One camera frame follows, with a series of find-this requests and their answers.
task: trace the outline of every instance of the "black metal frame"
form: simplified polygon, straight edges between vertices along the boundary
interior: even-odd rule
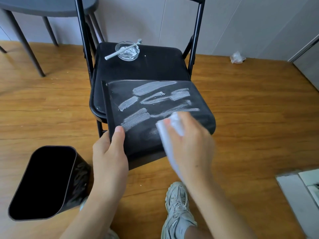
[[[194,34],[190,38],[189,43],[187,44],[187,47],[183,53],[183,59],[186,59],[188,53],[190,52],[188,68],[187,68],[189,77],[191,77],[192,75],[193,65],[195,63],[196,47],[197,47],[199,30],[202,23],[202,17],[204,12],[204,5],[205,5],[205,0],[192,0],[192,1],[195,1],[198,3],[197,17],[195,22]],[[89,25],[85,21],[82,0],[75,0],[75,6],[76,6],[77,14],[78,14],[78,21],[79,21],[80,31],[82,36],[84,57],[86,58],[90,84],[92,85],[94,67],[92,62],[91,51],[94,54],[94,58],[95,58],[96,48],[94,45],[92,34],[90,32]],[[99,136],[101,137],[103,133],[105,132],[103,130],[101,121],[97,120],[97,126],[98,126]]]

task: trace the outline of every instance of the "plastic bag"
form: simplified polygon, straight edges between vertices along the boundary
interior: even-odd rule
[[[230,61],[233,64],[241,64],[246,58],[241,56],[240,53],[237,51],[232,56],[230,56]]]

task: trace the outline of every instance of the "shoelace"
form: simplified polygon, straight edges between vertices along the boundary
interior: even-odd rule
[[[181,191],[180,191],[180,188],[181,188],[181,186],[178,186],[178,191],[177,191],[177,197],[178,197],[178,198],[176,199],[176,202],[172,205],[173,208],[174,208],[174,213],[169,217],[168,221],[170,221],[172,218],[176,218],[176,216],[177,216],[178,214],[181,214],[182,211],[190,212],[190,211],[187,209],[187,207],[186,207],[186,205],[187,205],[187,203],[188,203],[188,195],[187,195],[187,193],[186,193],[186,191],[185,191],[186,200],[185,200],[185,203],[183,204],[183,202],[181,201]],[[177,220],[175,220],[175,221],[173,222],[173,224],[171,225],[171,226],[173,227],[173,232],[174,232],[174,234],[175,234],[175,230],[176,230],[176,226],[177,226],[178,221],[179,221],[179,218],[177,218]],[[165,226],[165,227],[166,227],[166,235],[169,236],[169,239],[173,239],[173,238],[174,238],[174,235],[173,235],[173,237],[171,237],[171,235],[169,234],[168,224],[169,224],[169,223],[167,223],[167,225]]]

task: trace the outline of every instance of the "chair seat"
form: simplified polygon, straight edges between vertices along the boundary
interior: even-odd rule
[[[102,80],[190,80],[189,73],[177,48],[139,45],[140,53],[133,61],[105,56],[115,52],[116,43],[100,43],[96,50],[90,108],[98,120],[106,123]]]
[[[99,0],[82,0],[85,14],[94,13]],[[76,17],[74,0],[0,0],[0,8],[36,16]]]

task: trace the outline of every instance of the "table top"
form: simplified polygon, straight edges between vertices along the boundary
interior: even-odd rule
[[[93,13],[99,0],[82,0],[85,14]],[[0,8],[36,16],[77,16],[75,0],[0,0]]]

